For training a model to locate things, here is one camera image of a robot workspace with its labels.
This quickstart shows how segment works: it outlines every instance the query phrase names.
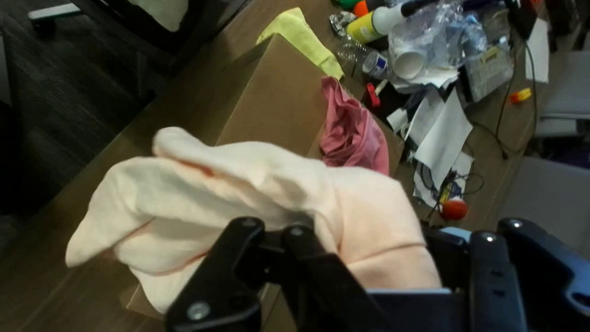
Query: green object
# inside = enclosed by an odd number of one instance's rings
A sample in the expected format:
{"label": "green object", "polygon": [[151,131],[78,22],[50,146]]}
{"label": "green object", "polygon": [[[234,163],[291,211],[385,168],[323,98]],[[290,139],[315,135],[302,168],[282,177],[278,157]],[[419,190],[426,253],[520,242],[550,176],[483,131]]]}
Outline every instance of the green object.
{"label": "green object", "polygon": [[350,11],[354,6],[356,6],[358,0],[336,0],[336,4],[341,8],[341,10],[347,10]]}

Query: folded fabric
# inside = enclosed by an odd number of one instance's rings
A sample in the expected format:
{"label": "folded fabric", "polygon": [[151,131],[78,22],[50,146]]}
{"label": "folded fabric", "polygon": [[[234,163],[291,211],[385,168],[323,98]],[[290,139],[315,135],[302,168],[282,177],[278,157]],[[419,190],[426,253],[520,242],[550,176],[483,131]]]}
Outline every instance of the folded fabric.
{"label": "folded fabric", "polygon": [[439,275],[402,187],[363,168],[326,168],[264,142],[210,148],[160,129],[155,157],[113,166],[70,238],[66,266],[113,249],[166,312],[203,257],[238,216],[267,231],[314,220],[365,288],[435,288]]}
{"label": "folded fabric", "polygon": [[129,0],[129,4],[142,8],[168,32],[179,32],[188,11],[188,0]]}
{"label": "folded fabric", "polygon": [[319,142],[323,161],[328,166],[363,166],[387,176],[387,141],[373,115],[332,78],[323,81],[323,93],[328,102]]}
{"label": "folded fabric", "polygon": [[326,76],[343,78],[345,72],[339,67],[336,56],[321,45],[314,30],[306,22],[301,8],[282,11],[258,37],[256,45],[264,43],[271,35],[282,35],[290,41],[301,54],[304,54],[315,67],[319,67]]}

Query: fabric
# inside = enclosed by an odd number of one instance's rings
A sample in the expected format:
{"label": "fabric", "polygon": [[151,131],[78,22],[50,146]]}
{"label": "fabric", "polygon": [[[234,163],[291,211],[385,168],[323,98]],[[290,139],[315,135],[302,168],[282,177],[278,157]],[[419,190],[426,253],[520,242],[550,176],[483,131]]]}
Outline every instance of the fabric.
{"label": "fabric", "polygon": [[387,141],[373,115],[332,78],[323,81],[323,94],[328,102],[319,142],[325,163],[328,166],[363,166],[387,176]]}
{"label": "fabric", "polygon": [[177,128],[157,133],[153,153],[107,172],[66,266],[113,249],[164,314],[231,220],[256,216],[277,231],[306,216],[365,288],[439,286],[419,220],[389,177],[264,142],[210,148]]}
{"label": "fabric", "polygon": [[188,0],[129,0],[129,4],[142,8],[168,32],[179,32],[188,11]]}
{"label": "fabric", "polygon": [[345,72],[339,67],[336,56],[321,45],[312,28],[308,26],[301,8],[282,11],[258,37],[256,45],[264,43],[271,35],[282,35],[301,54],[304,54],[315,67],[326,76],[343,78]]}

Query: orange object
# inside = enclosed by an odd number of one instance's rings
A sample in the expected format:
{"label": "orange object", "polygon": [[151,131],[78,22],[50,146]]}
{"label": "orange object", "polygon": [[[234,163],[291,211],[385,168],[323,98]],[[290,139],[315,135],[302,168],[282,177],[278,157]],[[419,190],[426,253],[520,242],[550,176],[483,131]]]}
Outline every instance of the orange object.
{"label": "orange object", "polygon": [[463,220],[467,214],[467,203],[461,198],[452,198],[443,203],[441,214],[444,220]]}
{"label": "orange object", "polygon": [[516,91],[514,94],[511,94],[511,104],[513,104],[513,105],[524,104],[524,102],[527,102],[531,96],[533,96],[533,91],[531,91],[531,89]]}
{"label": "orange object", "polygon": [[361,19],[369,13],[369,6],[365,0],[356,2],[352,13],[356,15],[356,19]]}

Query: cardboard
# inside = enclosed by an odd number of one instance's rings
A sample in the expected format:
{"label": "cardboard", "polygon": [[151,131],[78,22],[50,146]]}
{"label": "cardboard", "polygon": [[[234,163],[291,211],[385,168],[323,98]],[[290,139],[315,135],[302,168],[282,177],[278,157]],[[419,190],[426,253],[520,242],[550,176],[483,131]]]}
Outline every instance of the cardboard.
{"label": "cardboard", "polygon": [[[271,37],[210,78],[208,89],[203,89],[207,93],[194,100],[199,109],[186,118],[184,126],[214,146],[264,141],[321,159],[317,142],[326,118],[323,78],[323,72],[288,41],[278,35]],[[384,133],[389,141],[391,174],[395,174],[402,142],[385,128]],[[277,288],[266,288],[260,297],[266,310],[264,319],[267,319],[280,295]],[[162,319],[149,307],[140,286],[127,290],[122,303],[133,312]]]}

